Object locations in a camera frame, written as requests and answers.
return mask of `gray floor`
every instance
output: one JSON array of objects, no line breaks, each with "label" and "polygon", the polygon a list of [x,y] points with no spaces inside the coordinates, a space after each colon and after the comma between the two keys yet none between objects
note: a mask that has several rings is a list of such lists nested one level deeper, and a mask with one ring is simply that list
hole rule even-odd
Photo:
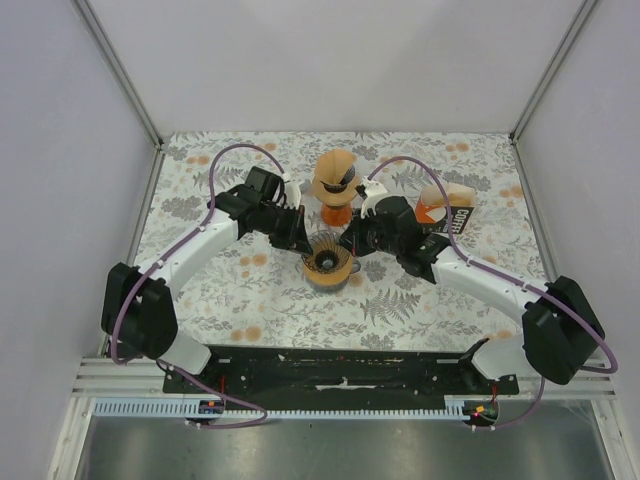
[{"label": "gray floor", "polygon": [[[501,416],[524,405],[503,402]],[[197,431],[180,420],[94,418],[78,480],[613,479],[588,402],[470,433],[427,421],[280,421]]]}]

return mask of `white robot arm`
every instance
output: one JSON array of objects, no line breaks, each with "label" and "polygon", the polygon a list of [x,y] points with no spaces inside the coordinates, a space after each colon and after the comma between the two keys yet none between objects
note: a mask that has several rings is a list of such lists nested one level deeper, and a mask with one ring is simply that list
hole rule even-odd
[{"label": "white robot arm", "polygon": [[[286,195],[274,201],[276,190]],[[361,211],[354,212],[340,243],[355,256],[376,251],[391,253],[410,275],[436,285],[454,288],[497,308],[523,328],[523,334],[505,340],[477,342],[462,360],[474,375],[498,379],[504,375],[530,375],[566,384],[595,351],[597,343],[583,328],[549,304],[541,295],[514,285],[504,269],[468,255],[466,260],[438,234],[425,233],[404,197],[390,195],[376,182],[365,181],[359,192],[365,197]],[[248,232],[269,236],[276,248],[311,254],[300,207],[297,184],[265,170],[251,170],[245,184],[216,196],[216,211],[206,227],[185,243],[166,262],[151,260],[140,269],[116,265],[109,273],[102,315],[102,329],[112,334],[115,319],[133,285],[154,264],[158,265],[136,300],[128,307],[119,340],[132,352],[160,359],[192,374],[209,364],[211,351],[178,331],[173,299],[184,284],[215,254]],[[189,235],[178,238],[174,245]],[[604,338],[604,332],[578,285],[565,277],[553,283],[519,277],[522,285],[558,298]]]},{"label": "white robot arm", "polygon": [[488,264],[452,245],[447,237],[425,232],[407,200],[390,195],[380,183],[364,180],[357,190],[364,202],[341,235],[343,247],[356,256],[375,251],[395,255],[410,275],[465,292],[522,327],[520,335],[483,339],[467,352],[466,360],[483,377],[537,372],[564,385],[584,365],[598,347],[597,341],[550,303],[549,297],[577,313],[600,339],[604,338],[589,302],[573,280],[560,277],[546,283]]},{"label": "white robot arm", "polygon": [[[274,201],[277,190],[279,196]],[[179,248],[166,261],[159,254],[139,268],[119,263],[111,269],[102,329],[113,334],[125,298],[142,276],[140,272],[156,266],[128,306],[118,341],[136,354],[200,373],[211,352],[178,330],[173,300],[204,264],[248,232],[257,230],[268,235],[276,248],[311,254],[300,198],[299,184],[292,182],[288,174],[279,177],[254,167],[243,185],[216,196],[213,217],[204,226],[203,222],[196,224],[196,235],[192,227],[168,247],[166,251]]]}]

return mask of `floral tablecloth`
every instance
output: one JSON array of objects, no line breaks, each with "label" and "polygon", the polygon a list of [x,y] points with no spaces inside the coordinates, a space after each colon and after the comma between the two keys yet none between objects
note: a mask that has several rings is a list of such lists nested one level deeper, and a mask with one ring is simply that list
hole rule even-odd
[{"label": "floral tablecloth", "polygon": [[[543,276],[522,188],[505,135],[383,132],[180,133],[167,145],[137,261],[156,256],[206,209],[213,156],[236,142],[271,151],[304,180],[307,232],[326,229],[311,195],[316,158],[333,148],[358,156],[359,175],[384,159],[411,155],[450,182],[477,190],[478,206],[460,242],[476,255]],[[217,191],[241,183],[253,165],[270,162],[253,150],[228,153],[218,170]],[[398,162],[377,178],[391,192],[417,200],[426,175]],[[185,285],[176,300],[180,328],[206,344],[279,347],[464,350],[483,336],[510,336],[516,325],[500,312],[454,290],[403,272],[394,258],[376,253],[345,289],[314,292],[299,256],[274,250],[261,234],[246,235],[221,252]]]}]

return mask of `white wall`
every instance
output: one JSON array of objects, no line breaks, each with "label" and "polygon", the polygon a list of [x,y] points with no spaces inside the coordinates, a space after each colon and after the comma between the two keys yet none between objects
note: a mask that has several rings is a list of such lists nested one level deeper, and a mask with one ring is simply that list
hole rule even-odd
[{"label": "white wall", "polygon": [[580,0],[91,0],[162,134],[508,132]]},{"label": "white wall", "polygon": [[68,0],[0,7],[0,477],[43,478],[153,151]]},{"label": "white wall", "polygon": [[560,271],[582,285],[619,357],[638,441],[639,17],[637,0],[600,2],[521,143]]}]

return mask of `purple cable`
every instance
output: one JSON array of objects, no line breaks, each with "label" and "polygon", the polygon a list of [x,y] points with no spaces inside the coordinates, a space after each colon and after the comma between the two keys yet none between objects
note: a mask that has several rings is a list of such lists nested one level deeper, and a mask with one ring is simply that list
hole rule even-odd
[{"label": "purple cable", "polygon": [[[167,367],[169,367],[169,364],[167,364],[166,362],[160,362],[163,365],[166,365]],[[245,402],[244,400],[240,400],[239,398],[234,398],[234,397],[230,397],[229,395],[225,395],[224,393],[218,392],[216,390],[214,390],[211,387],[208,387],[207,385],[205,385],[204,383],[202,383],[200,380],[198,380],[196,377],[194,377],[193,375],[191,375],[189,372],[183,370],[182,368],[178,368],[178,367],[173,367],[173,371],[179,373],[180,375],[182,375],[184,378],[186,378],[187,380],[189,380],[191,383],[193,383],[195,386],[201,388],[202,390],[204,390],[205,392],[208,392],[212,395],[216,395],[217,397],[220,397],[222,400],[225,400],[227,402],[231,402],[231,403],[235,403],[236,405],[241,405],[243,407],[247,407],[251,410],[256,410],[260,413],[262,413],[262,416],[260,418],[254,418],[253,420],[247,420],[246,422],[238,422],[238,423],[229,423],[229,424],[222,424],[222,425],[203,425],[203,424],[199,424],[199,428],[202,429],[206,429],[206,430],[230,430],[233,428],[246,428],[246,427],[252,427],[254,425],[258,425],[262,422],[264,422],[267,419],[267,416],[269,415],[267,413],[267,411],[262,408],[259,405],[255,405],[253,403],[250,402]],[[189,424],[192,426],[198,426],[198,424],[196,424],[195,422],[191,422],[189,421]]]},{"label": "purple cable", "polygon": [[[213,162],[211,162],[211,168],[209,169],[209,192],[211,194],[211,206],[209,208],[209,212],[207,213],[207,216],[204,218],[204,220],[202,222],[200,222],[200,224],[194,228],[191,232],[189,232],[182,240],[180,240],[179,242],[177,242],[174,246],[172,246],[169,250],[167,250],[165,253],[163,253],[160,258],[153,263],[153,265],[151,265],[151,267],[149,267],[149,269],[144,272],[142,274],[142,276],[140,277],[140,279],[138,279],[138,281],[133,285],[133,288],[129,291],[129,294],[125,297],[125,300],[122,304],[122,307],[120,308],[120,311],[118,312],[118,316],[116,317],[116,322],[113,326],[113,332],[111,334],[111,348],[109,350],[109,353],[111,355],[111,359],[113,360],[114,363],[118,364],[118,365],[125,365],[127,362],[129,362],[130,360],[132,360],[131,358],[118,358],[118,337],[120,336],[120,329],[122,328],[122,322],[124,321],[124,317],[127,313],[127,310],[129,309],[129,306],[131,305],[131,302],[133,302],[133,300],[136,297],[136,294],[138,293],[138,291],[140,291],[140,288],[142,288],[142,286],[144,285],[144,283],[147,281],[147,279],[159,268],[161,268],[161,264],[163,264],[164,262],[166,262],[169,257],[171,257],[171,255],[173,255],[174,253],[176,253],[178,250],[180,250],[184,245],[186,245],[187,243],[189,243],[189,241],[195,237],[196,235],[198,235],[200,233],[200,227],[204,227],[206,226],[211,219],[213,218],[213,214],[215,213],[215,209],[216,209],[216,193],[215,193],[215,189],[214,189],[214,185],[213,185],[213,180],[215,177],[215,168],[218,164],[218,162],[220,161],[220,158],[222,158],[222,156],[227,153],[230,150],[235,150],[236,148],[252,148],[254,150],[259,151],[260,153],[266,155],[269,160],[271,160],[275,166],[278,168],[278,170],[280,170],[280,173],[284,173],[284,168],[282,168],[282,165],[280,164],[280,162],[278,162],[278,160],[276,160],[276,158],[271,155],[269,152],[267,152],[264,148],[258,147],[257,145],[252,145],[250,143],[236,143],[234,145],[230,145],[226,148],[223,148],[222,150],[220,150],[218,152],[218,154],[214,157]],[[187,372],[184,372],[181,369],[176,369],[179,371],[179,373],[181,373],[182,375],[185,376],[185,378],[188,378],[190,381],[195,380],[194,377],[192,377],[190,374],[188,374]],[[238,400],[238,399],[234,399],[232,397],[229,397],[227,395],[222,395],[218,392],[215,392],[214,390],[208,388],[208,387],[204,387],[204,384],[202,384],[201,382],[195,380],[194,383],[196,383],[200,388],[204,388],[207,391],[210,392],[214,392],[214,395],[220,395],[221,397],[226,398],[228,401],[236,403],[238,405],[243,405],[245,407],[248,408],[252,408],[254,410],[258,410],[264,413],[264,416],[256,419],[256,420],[251,420],[251,425],[256,425],[257,423],[260,423],[262,421],[264,421],[267,416],[266,416],[266,410],[264,410],[262,407],[258,407],[257,405],[253,405],[251,403],[247,403],[247,402],[243,402],[242,400]],[[238,428],[238,427],[234,427],[234,425],[238,425],[238,426],[250,426],[249,425],[250,422],[243,422],[243,423],[238,423],[238,424],[231,424],[231,425],[223,425],[225,428]]]},{"label": "purple cable", "polygon": [[[398,157],[393,157],[383,163],[381,163],[380,165],[378,165],[373,172],[371,172],[371,174],[369,175],[368,179],[372,180],[373,177],[380,171],[382,170],[384,167],[386,167],[387,165],[389,165],[390,163],[393,163],[397,160],[407,160],[409,162],[413,162],[417,165],[419,165],[420,167],[422,167],[427,174],[431,177],[431,179],[434,181],[434,183],[436,184],[436,186],[438,187],[438,190],[440,190],[440,194],[442,195],[442,198],[444,199],[445,202],[445,208],[447,209],[447,234],[449,236],[449,241],[451,243],[451,247],[453,248],[453,250],[458,254],[458,256],[464,260],[465,262],[469,263],[470,265],[473,265],[474,267],[479,268],[480,270],[483,270],[485,272],[488,272],[492,275],[495,275],[499,278],[502,278],[503,280],[506,280],[508,282],[513,283],[514,285],[517,285],[518,287],[524,288],[526,290],[529,290],[530,292],[535,293],[536,295],[539,295],[540,297],[544,298],[546,301],[552,303],[554,306],[556,306],[557,308],[559,308],[560,310],[562,310],[562,312],[566,313],[567,315],[569,315],[569,317],[571,317],[575,322],[578,323],[578,325],[580,325],[588,334],[591,338],[593,338],[593,340],[598,344],[598,346],[600,348],[602,348],[602,350],[604,351],[605,355],[607,356],[607,358],[609,359],[609,362],[611,364],[610,367],[607,368],[599,368],[599,367],[582,367],[581,370],[587,371],[587,372],[594,372],[594,373],[615,373],[618,371],[618,360],[616,359],[615,355],[613,354],[613,351],[611,350],[611,348],[609,348],[609,346],[607,345],[607,343],[604,341],[604,339],[602,337],[600,337],[600,335],[598,335],[598,333],[591,328],[591,326],[580,316],[578,315],[576,312],[574,312],[573,310],[571,310],[568,306],[566,306],[564,303],[562,303],[560,300],[558,300],[557,298],[553,297],[552,295],[549,295],[547,292],[544,292],[542,290],[540,290],[539,288],[536,288],[532,285],[527,284],[526,282],[523,282],[522,280],[520,280],[519,278],[513,277],[511,275],[508,275],[506,273],[503,273],[499,270],[496,270],[495,268],[490,267],[489,265],[485,265],[483,263],[477,262],[476,260],[470,259],[458,246],[458,243],[456,242],[456,239],[453,235],[453,215],[451,214],[451,203],[449,202],[449,197],[447,196],[447,192],[444,189],[444,186],[442,185],[442,183],[440,182],[440,180],[438,179],[438,176],[435,174],[435,172],[433,170],[431,170],[427,165],[425,165],[423,162],[421,162],[420,160],[417,160],[413,157],[408,157],[405,155],[401,155]],[[515,423],[519,422],[520,420],[523,420],[525,418],[527,418],[529,415],[531,415],[533,412],[535,412],[540,404],[540,400],[542,399],[542,394],[544,393],[544,385],[545,385],[545,379],[542,378],[540,381],[540,390],[538,392],[538,395],[536,396],[534,402],[531,404],[531,406],[529,407],[529,409],[522,414],[520,417],[511,420],[509,422],[503,423],[501,425],[498,425],[497,427],[483,427],[484,429],[487,430],[498,430],[500,428],[504,428],[507,426],[511,426],[514,425]]]}]

